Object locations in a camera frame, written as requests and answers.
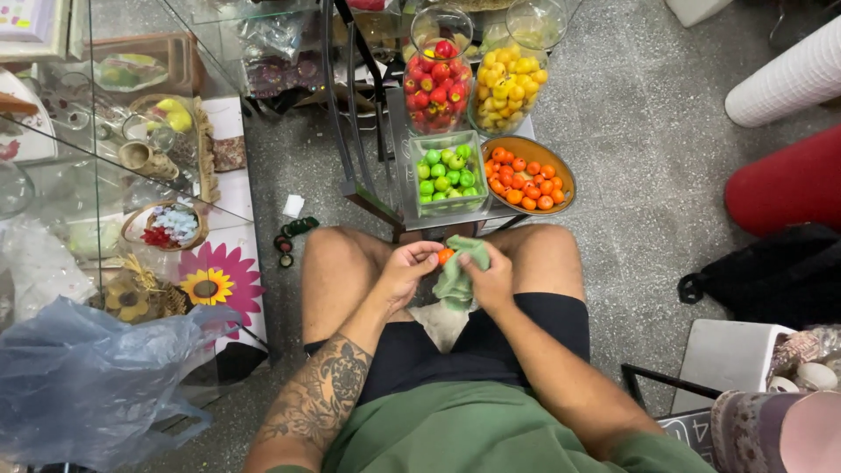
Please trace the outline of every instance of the blue plastic bag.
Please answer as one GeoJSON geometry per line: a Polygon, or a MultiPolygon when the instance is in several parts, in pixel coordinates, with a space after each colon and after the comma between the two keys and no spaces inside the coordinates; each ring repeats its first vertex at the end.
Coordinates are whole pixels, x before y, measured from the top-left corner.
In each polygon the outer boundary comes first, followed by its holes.
{"type": "Polygon", "coordinates": [[[235,329],[226,306],[139,325],[59,297],[0,334],[0,458],[71,462],[97,471],[180,447],[210,425],[177,391],[191,353],[235,329]],[[171,436],[152,423],[199,423],[171,436]]]}

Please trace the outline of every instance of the hand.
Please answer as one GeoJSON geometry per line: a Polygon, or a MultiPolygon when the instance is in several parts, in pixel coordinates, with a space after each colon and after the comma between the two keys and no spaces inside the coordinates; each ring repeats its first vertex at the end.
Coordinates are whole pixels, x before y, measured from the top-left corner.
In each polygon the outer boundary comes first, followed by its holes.
{"type": "Polygon", "coordinates": [[[444,245],[438,242],[415,242],[391,253],[371,291],[371,296],[388,304],[389,316],[415,297],[418,282],[438,266],[438,252],[442,249],[444,245]]]}
{"type": "Polygon", "coordinates": [[[484,243],[484,247],[490,256],[490,266],[487,271],[479,269],[467,254],[460,255],[458,263],[473,281],[473,296],[488,312],[488,315],[493,316],[500,310],[515,306],[512,289],[514,273],[511,269],[511,260],[506,258],[500,250],[488,242],[484,243]]]}

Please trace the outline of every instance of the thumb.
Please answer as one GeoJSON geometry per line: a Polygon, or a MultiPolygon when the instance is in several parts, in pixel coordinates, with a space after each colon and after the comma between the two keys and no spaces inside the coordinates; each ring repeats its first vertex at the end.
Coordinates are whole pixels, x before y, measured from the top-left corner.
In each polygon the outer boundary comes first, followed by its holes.
{"type": "Polygon", "coordinates": [[[482,273],[482,270],[476,266],[476,263],[473,262],[473,259],[468,254],[459,255],[458,264],[462,266],[465,273],[470,275],[470,279],[474,279],[482,273]]]}
{"type": "Polygon", "coordinates": [[[431,273],[438,267],[438,255],[435,253],[426,257],[425,260],[416,264],[415,266],[409,266],[406,270],[407,274],[409,275],[410,279],[418,279],[427,274],[431,273]]]}

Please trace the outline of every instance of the hairy leg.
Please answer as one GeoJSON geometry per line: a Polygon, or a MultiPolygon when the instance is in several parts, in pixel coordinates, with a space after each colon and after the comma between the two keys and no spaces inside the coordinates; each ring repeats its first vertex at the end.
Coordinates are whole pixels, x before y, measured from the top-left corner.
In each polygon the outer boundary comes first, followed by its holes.
{"type": "MultiPolygon", "coordinates": [[[[301,325],[304,343],[330,338],[376,284],[395,246],[343,226],[317,228],[304,246],[301,325]]],[[[389,322],[415,319],[406,309],[389,322]]]]}
{"type": "Polygon", "coordinates": [[[581,256],[571,231],[534,224],[496,231],[484,239],[511,259],[515,294],[551,292],[584,300],[581,256]]]}

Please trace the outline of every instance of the gray floor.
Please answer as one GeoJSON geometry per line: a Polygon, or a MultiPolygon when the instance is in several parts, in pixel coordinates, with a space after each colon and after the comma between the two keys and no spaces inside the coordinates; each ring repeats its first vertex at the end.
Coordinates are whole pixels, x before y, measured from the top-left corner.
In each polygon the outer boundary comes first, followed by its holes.
{"type": "MultiPolygon", "coordinates": [[[[728,221],[722,187],[738,167],[837,124],[811,109],[756,130],[724,114],[727,92],[773,57],[772,2],[739,2],[683,29],[659,0],[584,0],[533,118],[537,139],[573,169],[579,201],[545,221],[578,237],[590,300],[593,365],[617,379],[632,362],[675,375],[692,321],[722,318],[708,300],[683,306],[677,279],[749,241],[728,221]]],[[[373,138],[367,137],[368,149],[373,138]]],[[[278,271],[271,239],[290,219],[287,194],[305,214],[381,237],[388,228],[340,198],[341,165],[325,114],[295,110],[248,122],[274,369],[209,407],[215,425],[147,471],[238,471],[252,434],[283,380],[299,367],[299,267],[278,271]]],[[[376,176],[382,182],[383,173],[376,176]]],[[[302,242],[295,248],[300,257],[302,242]]],[[[653,415],[672,391],[646,387],[653,415]]]]}

